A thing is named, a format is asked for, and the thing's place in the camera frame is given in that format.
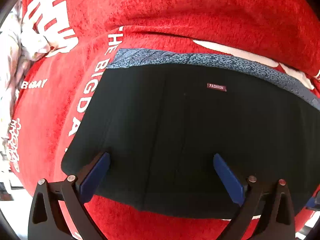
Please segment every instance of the black trousers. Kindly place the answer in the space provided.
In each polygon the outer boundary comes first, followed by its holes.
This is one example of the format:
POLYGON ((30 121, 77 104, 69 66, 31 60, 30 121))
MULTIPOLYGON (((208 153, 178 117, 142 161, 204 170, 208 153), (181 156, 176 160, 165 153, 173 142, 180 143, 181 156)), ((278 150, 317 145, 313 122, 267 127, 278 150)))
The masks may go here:
POLYGON ((74 174, 108 151, 98 195, 138 210, 231 219, 238 205, 213 168, 219 153, 243 178, 285 179, 297 213, 320 182, 319 138, 319 111, 271 83, 219 68, 146 65, 105 71, 61 166, 74 174))

